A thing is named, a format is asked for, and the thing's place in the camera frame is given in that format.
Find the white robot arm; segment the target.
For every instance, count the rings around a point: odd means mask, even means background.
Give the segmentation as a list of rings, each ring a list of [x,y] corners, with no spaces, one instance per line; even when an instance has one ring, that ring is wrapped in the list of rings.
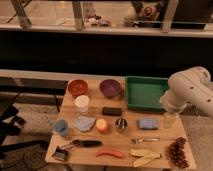
[[[211,83],[209,71],[200,66],[172,74],[168,79],[169,89],[159,99],[165,110],[164,128],[170,128],[188,104],[192,104],[207,116],[213,118]]]

